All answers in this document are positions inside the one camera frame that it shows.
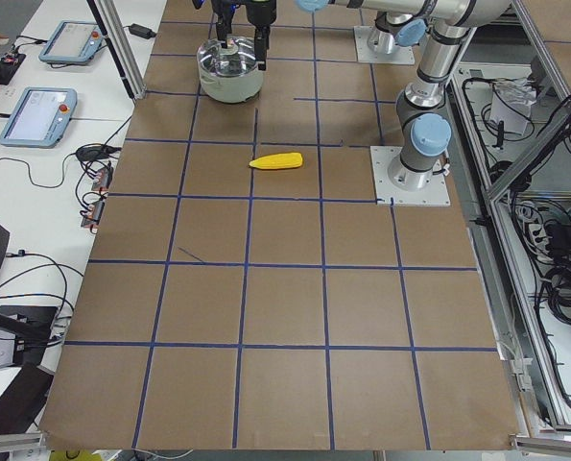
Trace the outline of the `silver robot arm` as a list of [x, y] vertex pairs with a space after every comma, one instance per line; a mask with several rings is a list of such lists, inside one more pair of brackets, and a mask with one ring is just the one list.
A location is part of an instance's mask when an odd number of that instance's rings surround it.
[[[232, 35], [232, 20], [240, 7], [246, 9], [247, 21], [255, 28], [253, 45], [255, 56], [264, 61], [270, 49], [271, 26], [277, 18], [275, 1], [211, 1], [213, 13], [217, 16], [217, 39], [223, 48]], [[417, 14], [399, 13], [379, 9], [374, 27], [378, 31], [378, 40], [391, 36], [398, 46], [413, 46], [419, 43], [426, 30], [425, 10]]]
[[417, 192], [433, 176], [433, 168], [450, 142], [452, 130], [436, 108], [458, 56], [473, 29], [497, 19], [508, 1], [337, 1], [339, 7], [405, 14], [411, 20], [432, 18], [416, 76], [399, 94], [396, 111], [404, 146], [388, 167], [396, 187]]

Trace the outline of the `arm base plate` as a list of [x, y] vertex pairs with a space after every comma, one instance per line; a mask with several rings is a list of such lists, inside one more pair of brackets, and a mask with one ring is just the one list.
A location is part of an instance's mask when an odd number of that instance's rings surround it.
[[355, 26], [353, 33], [358, 62], [394, 65], [415, 63], [413, 48], [397, 45], [390, 33], [380, 31], [374, 26]]
[[450, 206], [445, 175], [437, 159], [427, 172], [413, 172], [401, 162], [399, 146], [371, 146], [375, 202], [383, 206]]

